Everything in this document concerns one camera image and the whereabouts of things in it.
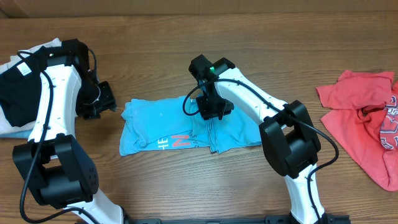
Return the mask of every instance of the white label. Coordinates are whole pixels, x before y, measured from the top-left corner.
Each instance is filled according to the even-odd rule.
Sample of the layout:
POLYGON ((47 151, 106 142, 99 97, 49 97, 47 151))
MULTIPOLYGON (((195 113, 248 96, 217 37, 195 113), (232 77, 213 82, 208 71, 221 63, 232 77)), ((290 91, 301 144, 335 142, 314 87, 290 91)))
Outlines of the white label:
POLYGON ((29 68, 29 66, 27 66, 25 62, 18 65, 17 68, 22 73, 23 76, 32 72, 32 70, 29 68))

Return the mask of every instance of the blue fabric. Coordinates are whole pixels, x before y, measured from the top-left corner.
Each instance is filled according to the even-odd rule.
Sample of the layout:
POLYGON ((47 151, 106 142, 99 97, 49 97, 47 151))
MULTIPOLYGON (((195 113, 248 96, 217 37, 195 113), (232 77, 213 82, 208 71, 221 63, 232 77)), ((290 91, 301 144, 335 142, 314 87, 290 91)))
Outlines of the blue fabric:
POLYGON ((16 133, 8 133, 8 134, 0 134, 0 138, 21 138, 21 139, 28 139, 29 135, 31 134, 32 130, 27 131, 19 131, 16 133))
MULTIPOLYGON (((239 108, 231 114, 203 120, 200 114, 187 116, 181 107, 181 96, 175 99, 146 101, 133 99, 122 113, 126 120, 120 154, 126 156, 140 151, 208 147, 211 152, 261 144, 258 125, 239 108)), ((187 102, 186 110, 195 112, 196 101, 187 102)))

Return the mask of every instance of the red t-shirt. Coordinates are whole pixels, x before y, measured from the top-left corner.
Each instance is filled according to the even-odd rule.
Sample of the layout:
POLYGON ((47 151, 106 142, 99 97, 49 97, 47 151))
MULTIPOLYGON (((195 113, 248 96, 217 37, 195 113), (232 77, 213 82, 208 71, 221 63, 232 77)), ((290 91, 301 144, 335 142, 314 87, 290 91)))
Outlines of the red t-shirt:
POLYGON ((322 123, 370 178, 389 191, 398 190, 398 141, 390 131, 398 127, 393 103, 398 86, 391 90, 393 78, 393 72, 346 70, 336 84, 317 87, 322 106, 335 109, 322 123), (386 149, 381 141, 392 147, 386 149))

